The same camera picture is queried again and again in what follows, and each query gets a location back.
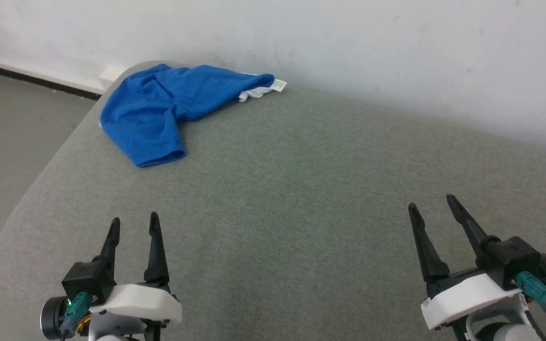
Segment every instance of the crumpled blue fabric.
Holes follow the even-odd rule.
[[[100,125],[138,167],[176,161],[186,155],[176,121],[196,121],[242,91],[274,81],[268,73],[160,64],[123,80],[105,104]]]

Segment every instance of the cable connector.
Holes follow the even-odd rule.
[[[518,288],[522,289],[524,294],[532,297],[546,313],[546,285],[537,279],[529,271],[523,271],[518,274]]]
[[[60,332],[66,337],[73,337],[75,330],[80,325],[83,317],[88,313],[91,307],[91,296],[82,291],[75,296],[73,303],[64,315],[63,324],[60,325]]]

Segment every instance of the gray floor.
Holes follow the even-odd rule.
[[[94,102],[0,76],[0,230]]]

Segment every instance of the gray fabric surface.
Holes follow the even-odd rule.
[[[489,233],[546,251],[545,149],[290,87],[181,124],[188,156],[139,169],[98,127],[105,101],[0,235],[0,302],[24,307],[14,318],[26,339],[39,338],[43,302],[63,293],[74,261],[97,254],[115,216],[115,276],[134,283],[149,213],[160,214],[184,309],[165,340],[451,340],[420,314],[410,201],[453,270],[474,256],[446,193]]]

